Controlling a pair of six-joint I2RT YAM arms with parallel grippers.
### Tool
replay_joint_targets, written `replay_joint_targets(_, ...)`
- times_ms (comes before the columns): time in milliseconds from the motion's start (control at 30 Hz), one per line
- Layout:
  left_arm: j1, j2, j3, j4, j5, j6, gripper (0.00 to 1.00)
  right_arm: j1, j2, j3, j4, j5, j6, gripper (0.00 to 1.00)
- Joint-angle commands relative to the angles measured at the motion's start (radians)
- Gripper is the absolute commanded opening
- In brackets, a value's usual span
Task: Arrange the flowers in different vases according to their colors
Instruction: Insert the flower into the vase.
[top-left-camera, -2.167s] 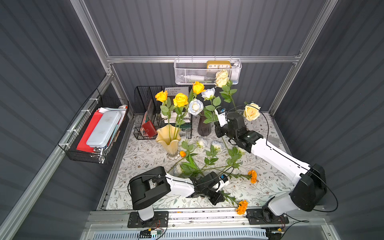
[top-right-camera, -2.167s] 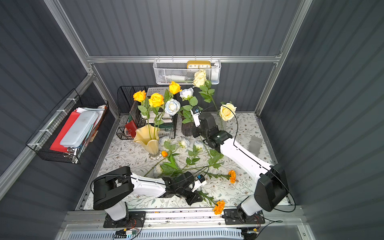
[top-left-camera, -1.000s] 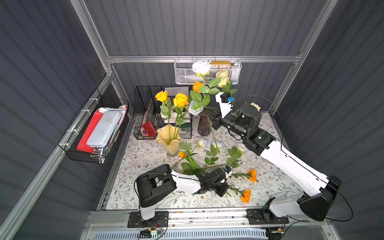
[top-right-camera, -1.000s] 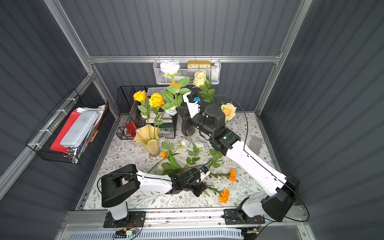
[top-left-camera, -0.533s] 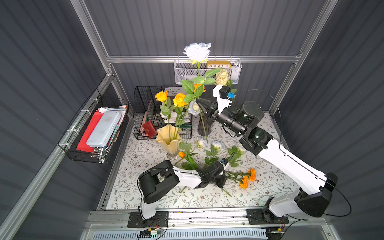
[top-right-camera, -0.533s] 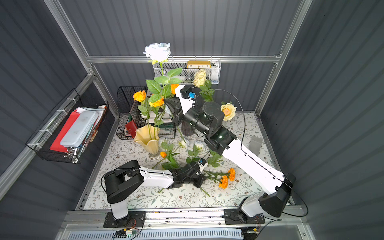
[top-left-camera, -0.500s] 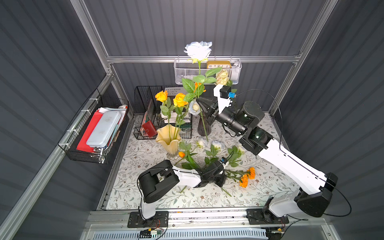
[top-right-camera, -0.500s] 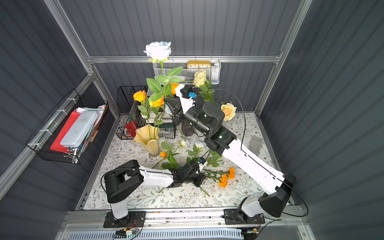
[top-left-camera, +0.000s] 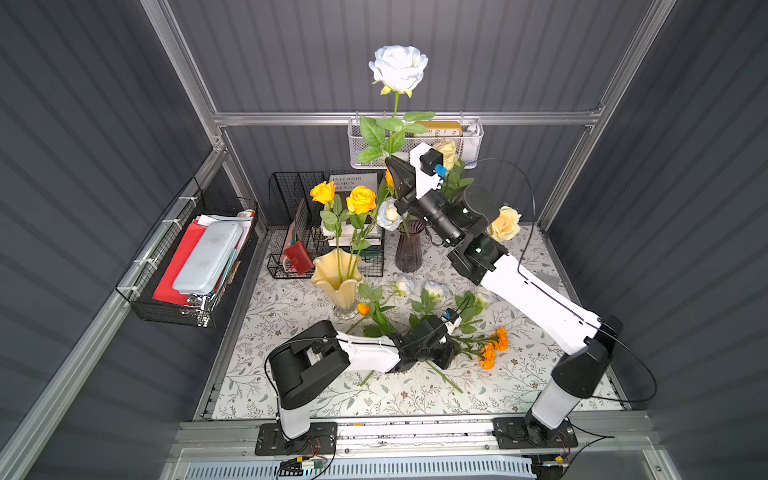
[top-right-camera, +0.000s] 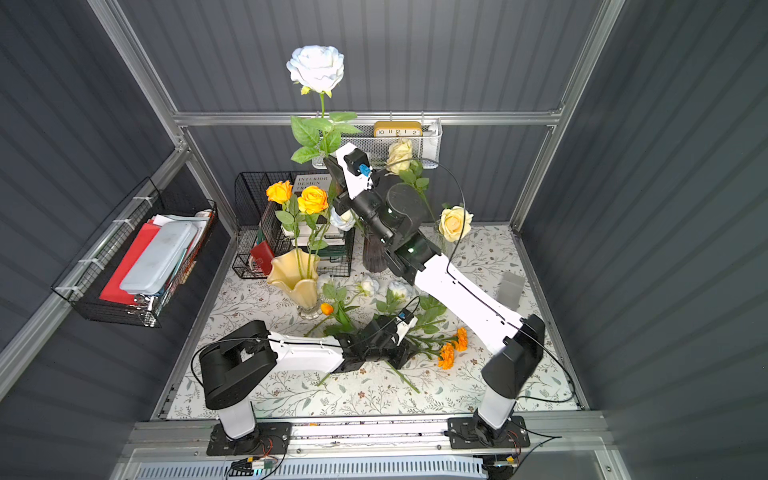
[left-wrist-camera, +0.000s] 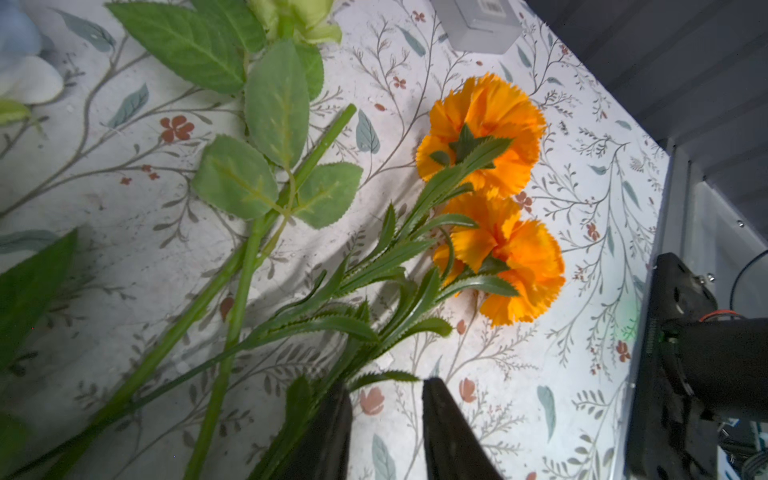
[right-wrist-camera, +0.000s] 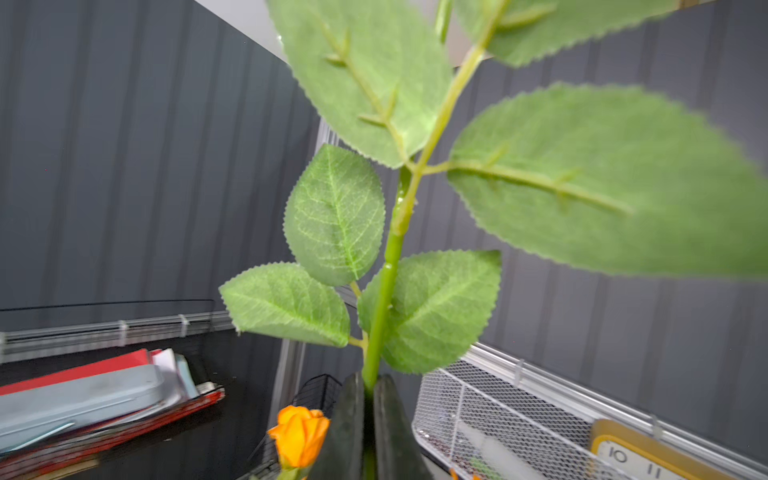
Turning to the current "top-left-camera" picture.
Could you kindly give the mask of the cream rose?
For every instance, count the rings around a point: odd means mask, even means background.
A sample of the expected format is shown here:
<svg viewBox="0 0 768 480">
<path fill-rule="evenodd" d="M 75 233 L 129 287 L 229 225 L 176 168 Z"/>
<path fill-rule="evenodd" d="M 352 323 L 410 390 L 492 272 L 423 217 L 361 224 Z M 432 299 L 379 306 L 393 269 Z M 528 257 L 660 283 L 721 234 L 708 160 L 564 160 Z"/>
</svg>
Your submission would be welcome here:
<svg viewBox="0 0 768 480">
<path fill-rule="evenodd" d="M 446 170 L 452 170 L 459 159 L 457 146 L 454 140 L 447 139 L 433 145 L 433 148 L 443 156 L 443 166 Z"/>
<path fill-rule="evenodd" d="M 504 205 L 499 209 L 498 217 L 489 225 L 487 233 L 497 242 L 505 242 L 520 232 L 522 215 L 514 208 Z"/>
</svg>

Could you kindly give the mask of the orange rose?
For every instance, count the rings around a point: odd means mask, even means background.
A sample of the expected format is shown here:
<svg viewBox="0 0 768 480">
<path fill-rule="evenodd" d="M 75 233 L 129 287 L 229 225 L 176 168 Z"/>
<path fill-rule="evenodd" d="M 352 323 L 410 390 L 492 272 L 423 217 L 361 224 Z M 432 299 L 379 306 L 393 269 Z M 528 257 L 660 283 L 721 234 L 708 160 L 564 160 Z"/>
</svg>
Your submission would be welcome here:
<svg viewBox="0 0 768 480">
<path fill-rule="evenodd" d="M 346 278 L 353 276 L 357 266 L 356 255 L 370 246 L 368 237 L 375 226 L 377 212 L 377 194 L 365 186 L 355 187 L 346 199 L 349 222 L 353 227 L 350 243 L 350 261 L 346 270 Z"/>
<path fill-rule="evenodd" d="M 345 280 L 345 273 L 342 267 L 342 249 L 339 245 L 342 234 L 342 224 L 345 222 L 345 209 L 342 206 L 341 198 L 335 193 L 335 184 L 333 181 L 322 182 L 312 188 L 310 191 L 312 200 L 324 205 L 320 212 L 323 226 L 333 233 L 335 241 L 335 263 L 337 268 L 337 285 L 340 286 Z"/>
<path fill-rule="evenodd" d="M 386 171 L 385 171 L 385 181 L 386 181 L 387 187 L 390 190 L 394 190 L 395 189 L 395 182 L 394 182 L 393 176 L 392 176 L 392 174 L 391 174 L 389 169 L 386 169 Z"/>
</svg>

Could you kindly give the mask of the red leather wallet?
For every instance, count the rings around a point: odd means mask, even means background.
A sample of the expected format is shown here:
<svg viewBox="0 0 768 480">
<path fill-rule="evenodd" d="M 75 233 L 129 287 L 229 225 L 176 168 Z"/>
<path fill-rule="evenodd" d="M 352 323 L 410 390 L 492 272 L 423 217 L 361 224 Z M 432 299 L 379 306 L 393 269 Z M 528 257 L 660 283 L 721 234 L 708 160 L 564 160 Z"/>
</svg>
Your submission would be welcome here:
<svg viewBox="0 0 768 480">
<path fill-rule="evenodd" d="M 302 241 L 297 241 L 283 250 L 283 270 L 287 274 L 305 275 L 314 268 L 313 260 Z"/>
</svg>

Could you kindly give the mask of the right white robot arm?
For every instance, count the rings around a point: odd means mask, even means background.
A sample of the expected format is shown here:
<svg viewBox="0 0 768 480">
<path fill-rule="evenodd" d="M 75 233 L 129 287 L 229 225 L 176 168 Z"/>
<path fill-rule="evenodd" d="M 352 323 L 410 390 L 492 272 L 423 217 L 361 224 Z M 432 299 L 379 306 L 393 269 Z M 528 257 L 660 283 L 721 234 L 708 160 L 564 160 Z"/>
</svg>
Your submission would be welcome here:
<svg viewBox="0 0 768 480">
<path fill-rule="evenodd" d="M 449 173 L 437 150 L 427 148 L 409 161 L 389 157 L 385 165 L 393 177 L 398 212 L 425 220 L 447 247 L 457 273 L 507 301 L 559 345 L 563 355 L 525 417 L 530 435 L 556 432 L 593 395 L 621 322 L 582 308 L 525 268 L 501 240 L 499 222 L 509 217 L 508 211 L 482 186 L 461 187 L 455 199 L 442 193 Z"/>
</svg>

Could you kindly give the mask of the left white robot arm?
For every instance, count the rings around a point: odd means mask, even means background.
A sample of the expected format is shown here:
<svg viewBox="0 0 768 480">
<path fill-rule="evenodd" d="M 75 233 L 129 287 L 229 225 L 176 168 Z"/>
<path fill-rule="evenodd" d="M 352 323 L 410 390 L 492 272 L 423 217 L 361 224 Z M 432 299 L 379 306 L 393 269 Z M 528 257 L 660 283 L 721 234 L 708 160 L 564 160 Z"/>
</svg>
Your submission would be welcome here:
<svg viewBox="0 0 768 480">
<path fill-rule="evenodd" d="M 310 404 L 346 372 L 402 373 L 430 362 L 445 369 L 458 354 L 452 333 L 458 311 L 430 315 L 406 334 L 360 337 L 323 320 L 275 347 L 264 360 L 265 376 L 277 396 L 278 426 L 287 440 L 309 432 Z"/>
</svg>

